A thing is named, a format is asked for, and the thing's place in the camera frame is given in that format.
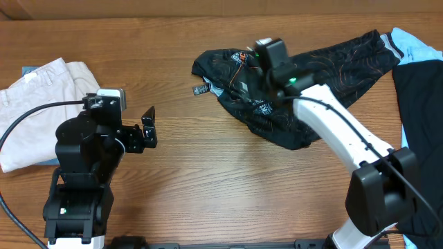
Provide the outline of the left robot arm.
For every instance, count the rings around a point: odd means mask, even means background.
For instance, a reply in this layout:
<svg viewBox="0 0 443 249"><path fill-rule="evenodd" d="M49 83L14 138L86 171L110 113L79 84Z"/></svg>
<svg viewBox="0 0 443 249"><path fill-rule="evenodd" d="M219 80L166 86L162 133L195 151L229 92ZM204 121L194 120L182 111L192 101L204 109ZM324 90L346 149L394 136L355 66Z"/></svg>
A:
<svg viewBox="0 0 443 249"><path fill-rule="evenodd" d="M127 153L157 145L155 108L141 125L122 123L120 107L85 107L56 130L60 166L44 206L49 248L103 248L114 202L110 183Z"/></svg>

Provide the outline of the black orange patterned t-shirt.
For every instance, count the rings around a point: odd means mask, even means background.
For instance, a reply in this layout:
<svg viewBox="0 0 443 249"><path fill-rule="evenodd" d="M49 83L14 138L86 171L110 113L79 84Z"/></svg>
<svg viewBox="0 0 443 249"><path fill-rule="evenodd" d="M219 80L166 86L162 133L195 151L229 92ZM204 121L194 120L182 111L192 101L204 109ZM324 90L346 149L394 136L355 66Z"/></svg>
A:
<svg viewBox="0 0 443 249"><path fill-rule="evenodd" d="M360 37L291 57L302 71L326 83L338 101L349 107L378 79L400 63L404 53L390 33L372 30ZM210 91L232 116L249 130L285 149L310 146L318 135L286 107L264 99L264 83L255 54L247 50L207 50L194 61L192 74L202 78L196 95Z"/></svg>

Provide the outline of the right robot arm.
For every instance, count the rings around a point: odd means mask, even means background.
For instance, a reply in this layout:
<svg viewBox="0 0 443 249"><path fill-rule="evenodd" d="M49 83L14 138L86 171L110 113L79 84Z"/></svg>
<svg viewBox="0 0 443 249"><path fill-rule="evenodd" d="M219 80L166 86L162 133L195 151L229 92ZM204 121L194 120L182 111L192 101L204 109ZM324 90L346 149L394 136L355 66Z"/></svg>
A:
<svg viewBox="0 0 443 249"><path fill-rule="evenodd" d="M324 248L370 248L418 210L417 160L366 129L326 83L300 72L281 39L259 39L254 53L264 74L263 90L314 130L351 176L345 200L347 221L326 238Z"/></svg>

